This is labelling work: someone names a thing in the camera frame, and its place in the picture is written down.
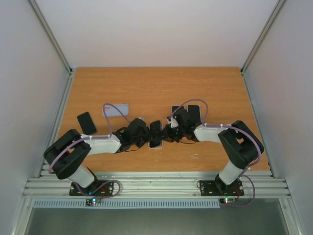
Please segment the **black phone lilac edge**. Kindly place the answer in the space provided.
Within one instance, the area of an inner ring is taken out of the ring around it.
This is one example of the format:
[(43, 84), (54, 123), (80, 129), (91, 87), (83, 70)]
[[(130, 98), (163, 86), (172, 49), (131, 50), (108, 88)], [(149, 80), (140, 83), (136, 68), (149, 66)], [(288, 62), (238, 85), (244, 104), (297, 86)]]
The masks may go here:
[(150, 131), (150, 136), (151, 136), (151, 139), (149, 142), (151, 141), (162, 142), (162, 138), (161, 138), (162, 122), (160, 120), (151, 122), (149, 126), (149, 131)]

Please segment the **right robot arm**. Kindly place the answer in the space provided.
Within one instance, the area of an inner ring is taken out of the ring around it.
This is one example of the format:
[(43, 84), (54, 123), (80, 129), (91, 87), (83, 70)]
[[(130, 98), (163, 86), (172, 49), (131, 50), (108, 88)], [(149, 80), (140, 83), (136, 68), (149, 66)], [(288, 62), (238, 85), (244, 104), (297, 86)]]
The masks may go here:
[(193, 142), (216, 142), (223, 146), (228, 163), (215, 177), (219, 194), (229, 193), (238, 177), (257, 164), (264, 152), (263, 144), (241, 120), (228, 125), (206, 124), (195, 121), (184, 108), (179, 108), (168, 117), (162, 139), (179, 142), (183, 138)]

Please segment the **lavender phone case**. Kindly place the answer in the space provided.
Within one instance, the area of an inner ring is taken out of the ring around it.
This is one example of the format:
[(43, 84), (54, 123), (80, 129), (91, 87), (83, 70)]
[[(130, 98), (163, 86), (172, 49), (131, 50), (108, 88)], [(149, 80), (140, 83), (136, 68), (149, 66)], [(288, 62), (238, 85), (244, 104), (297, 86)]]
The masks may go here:
[(102, 107), (102, 116), (105, 117), (122, 117), (127, 116), (129, 114), (129, 105), (124, 104), (113, 104), (113, 106), (105, 104)]

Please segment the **pink clear phone case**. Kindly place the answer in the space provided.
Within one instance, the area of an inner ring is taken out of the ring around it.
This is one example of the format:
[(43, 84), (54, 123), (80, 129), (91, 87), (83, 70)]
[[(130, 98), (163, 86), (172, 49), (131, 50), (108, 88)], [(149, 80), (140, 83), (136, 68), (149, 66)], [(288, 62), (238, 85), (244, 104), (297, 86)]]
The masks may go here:
[(151, 142), (149, 142), (148, 147), (150, 149), (160, 149), (160, 148), (162, 148), (162, 142), (161, 141), (159, 141), (159, 142), (151, 141)]

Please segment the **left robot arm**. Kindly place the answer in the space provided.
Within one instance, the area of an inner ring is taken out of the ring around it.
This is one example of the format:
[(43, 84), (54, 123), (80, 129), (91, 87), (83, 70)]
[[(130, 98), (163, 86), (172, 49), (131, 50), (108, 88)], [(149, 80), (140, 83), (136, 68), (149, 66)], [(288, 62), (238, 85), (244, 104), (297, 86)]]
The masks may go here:
[(93, 195), (98, 191), (99, 183), (91, 171), (82, 166), (87, 156), (125, 152), (133, 145), (140, 148), (149, 140), (149, 128), (139, 118), (127, 127), (103, 136), (79, 134), (70, 129), (44, 152), (44, 159), (49, 164), (49, 173), (60, 180), (70, 179), (87, 195)]

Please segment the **black phone blue edge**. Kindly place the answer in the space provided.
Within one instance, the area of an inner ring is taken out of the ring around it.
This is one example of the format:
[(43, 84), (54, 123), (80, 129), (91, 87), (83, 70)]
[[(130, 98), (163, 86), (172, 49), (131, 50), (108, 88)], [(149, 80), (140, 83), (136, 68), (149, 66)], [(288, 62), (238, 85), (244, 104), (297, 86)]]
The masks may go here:
[(195, 123), (201, 122), (201, 108), (199, 105), (188, 105), (187, 112)]

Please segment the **black phone pink edge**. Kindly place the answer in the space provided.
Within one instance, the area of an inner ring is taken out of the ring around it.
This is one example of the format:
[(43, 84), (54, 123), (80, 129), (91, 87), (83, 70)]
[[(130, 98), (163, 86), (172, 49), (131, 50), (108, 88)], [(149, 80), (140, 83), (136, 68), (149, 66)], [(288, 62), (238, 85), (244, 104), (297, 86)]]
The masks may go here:
[(180, 114), (184, 111), (184, 106), (174, 105), (172, 106), (172, 115)]

